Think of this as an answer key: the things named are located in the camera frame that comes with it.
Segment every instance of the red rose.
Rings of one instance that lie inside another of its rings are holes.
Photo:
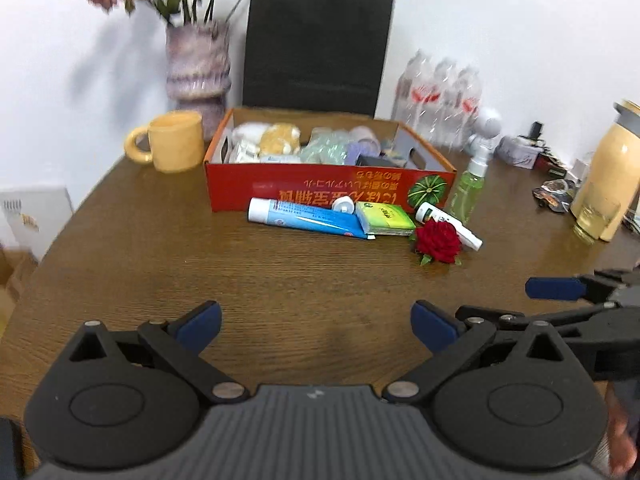
[[[422,227],[415,230],[415,250],[428,254],[434,260],[454,264],[461,248],[456,228],[449,222],[436,222],[429,218]]]

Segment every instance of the yellow mug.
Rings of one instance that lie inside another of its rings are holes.
[[[149,137],[150,152],[136,145]],[[202,116],[191,110],[176,110],[153,119],[147,126],[134,129],[124,141],[124,152],[134,162],[151,164],[163,173],[194,168],[204,158]]]

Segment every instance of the mug handle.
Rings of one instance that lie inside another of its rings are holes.
[[[137,145],[139,137],[147,135],[149,126],[139,126],[134,128],[124,141],[124,152],[134,162],[138,164],[151,164],[154,161],[151,152],[143,152]]]

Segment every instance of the metal screw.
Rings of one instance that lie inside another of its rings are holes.
[[[411,381],[396,381],[387,386],[386,390],[394,397],[408,399],[409,397],[417,395],[420,388],[416,383],[412,383]]]
[[[244,394],[244,386],[238,383],[218,383],[211,391],[219,399],[237,399]]]

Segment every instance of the vase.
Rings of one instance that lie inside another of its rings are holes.
[[[228,28],[222,22],[187,24],[166,30],[166,93],[181,110],[202,115],[205,140],[210,140],[225,113],[231,86]]]

